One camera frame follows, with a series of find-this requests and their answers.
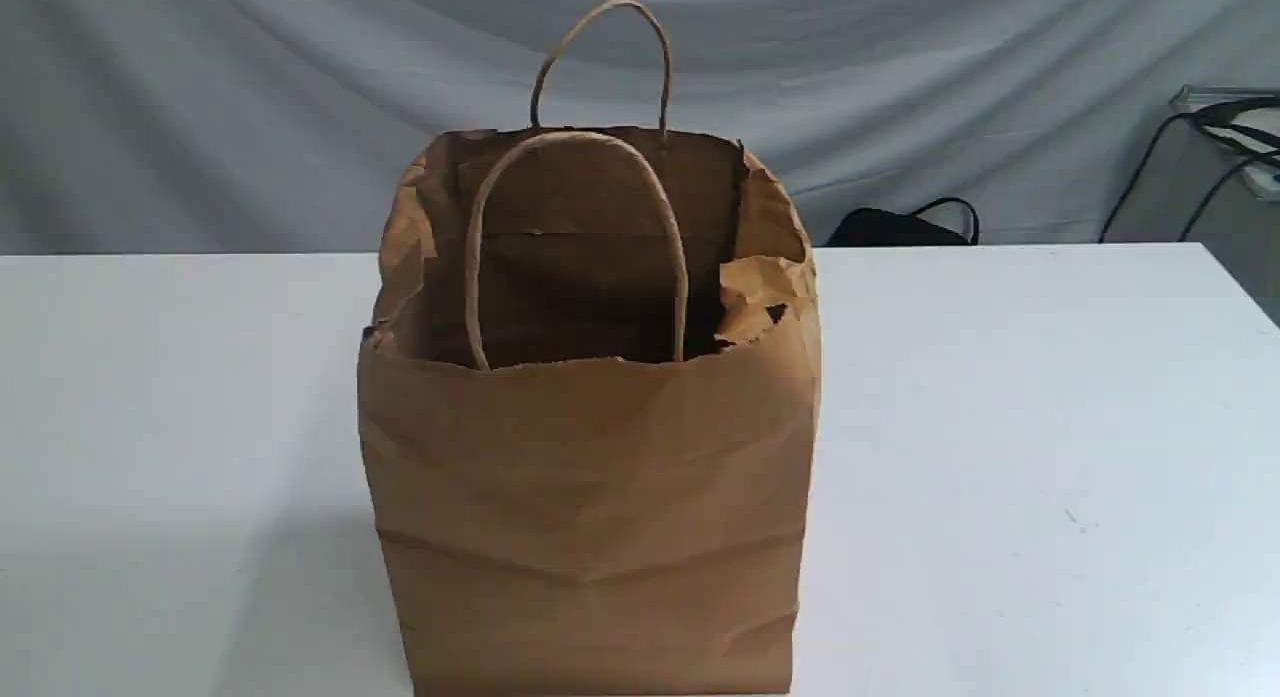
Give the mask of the black object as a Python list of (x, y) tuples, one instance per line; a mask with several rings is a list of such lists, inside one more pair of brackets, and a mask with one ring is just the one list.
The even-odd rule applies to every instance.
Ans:
[[(929, 223), (928, 211), (959, 205), (966, 211), (966, 231), (954, 231)], [(946, 196), (909, 214), (883, 208), (855, 208), (846, 214), (823, 247), (828, 249), (888, 249), (888, 247), (978, 246), (980, 217), (968, 200)]]

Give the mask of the grey backdrop cloth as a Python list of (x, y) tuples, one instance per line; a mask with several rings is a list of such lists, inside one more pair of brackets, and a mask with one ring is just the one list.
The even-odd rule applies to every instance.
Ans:
[[(526, 127), (604, 0), (1, 0), (3, 251), (375, 249), (449, 129)], [(1277, 83), (1277, 0), (639, 0), (676, 129), (745, 142), (814, 240), (970, 200), (1089, 240), (1183, 84)]]

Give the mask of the brown paper bag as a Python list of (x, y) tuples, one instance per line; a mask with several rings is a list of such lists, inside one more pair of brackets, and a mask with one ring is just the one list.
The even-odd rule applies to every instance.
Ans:
[(787, 694), (812, 240), (740, 142), (451, 130), (396, 188), (358, 437), (417, 696)]

